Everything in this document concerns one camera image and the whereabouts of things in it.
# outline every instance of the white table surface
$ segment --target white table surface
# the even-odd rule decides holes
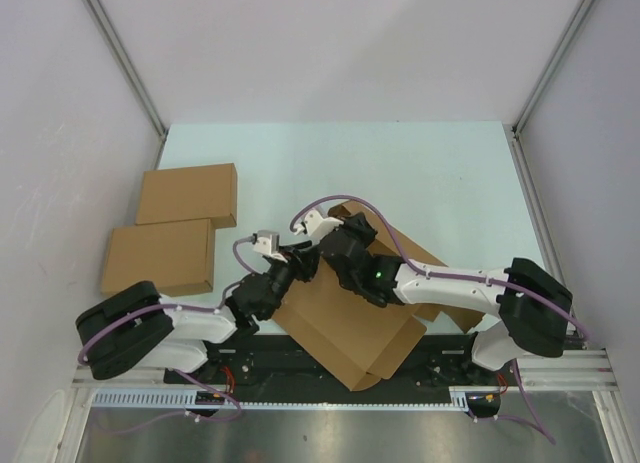
[[[213,305],[243,276],[233,241],[259,229],[295,241],[293,215],[338,193],[367,199],[449,266],[506,267],[514,256],[542,265],[499,122],[178,124],[159,168],[228,162],[238,172],[238,225],[216,232],[213,293],[185,301]],[[241,250],[251,265],[267,268],[250,248]],[[486,320],[482,326],[494,322]],[[459,332],[444,314],[428,330]],[[261,331],[282,332],[273,322],[262,322]]]

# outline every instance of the metal floor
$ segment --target metal floor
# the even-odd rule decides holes
[[[501,413],[529,416],[517,393]],[[558,440],[511,422],[463,413],[255,410],[231,423],[167,419],[128,436],[104,433],[165,410],[94,409],[78,463],[112,462],[612,462],[591,393],[537,393],[536,408]]]

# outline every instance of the open cardboard box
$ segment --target open cardboard box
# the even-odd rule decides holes
[[[378,231],[370,251],[397,255],[380,218],[361,204],[348,201],[329,210],[331,216],[359,212]],[[405,235],[397,230],[396,234],[410,258],[444,266]],[[483,317],[476,311],[433,304],[379,308],[340,288],[334,271],[321,261],[311,282],[291,285],[273,320],[347,388],[358,391],[391,378],[416,346],[426,327],[414,316],[432,321],[441,311],[465,332]]]

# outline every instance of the cardboard box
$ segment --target cardboard box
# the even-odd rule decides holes
[[[216,228],[234,227],[237,185],[233,163],[147,171],[136,224],[208,218]]]
[[[355,202],[338,205],[329,214],[347,216],[363,211],[378,230],[372,253],[396,255],[389,233],[379,218]],[[396,232],[411,258],[442,265],[433,255]],[[424,335],[426,327],[414,318],[433,320],[447,307],[440,305],[388,305],[379,308],[340,288],[338,277],[324,261],[309,283],[294,282],[282,306],[273,315],[278,323],[332,375],[353,391],[372,387],[393,376]],[[449,308],[447,313],[466,330],[482,314]]]
[[[113,295],[138,281],[149,280],[169,296],[210,292],[214,240],[210,220],[115,228],[101,291]]]
[[[396,246],[391,239],[391,235],[382,224],[382,220],[378,218],[373,212],[369,211],[366,207],[361,205],[360,203],[356,203],[355,201],[348,201],[342,205],[334,206],[329,210],[330,216],[350,216],[355,215],[356,213],[363,212],[367,218],[367,221],[371,226],[373,226],[378,234],[376,236],[376,240],[369,246],[369,251],[371,253],[378,253],[381,255],[398,255],[398,251]],[[421,261],[428,265],[437,265],[437,266],[447,266],[438,258],[433,256],[424,248],[420,247],[410,238],[408,238],[404,233],[398,231],[393,227],[395,233],[400,241],[400,244],[409,255],[409,258]],[[484,317],[483,313],[473,310],[467,310],[464,308],[455,308],[452,306],[446,305],[437,305],[432,304],[428,301],[424,302],[425,304],[412,305],[414,307],[414,314],[419,316],[420,318],[424,318],[428,321],[433,321],[436,319],[440,312],[447,314],[456,325],[463,331],[467,332],[474,326],[476,326],[482,318]]]

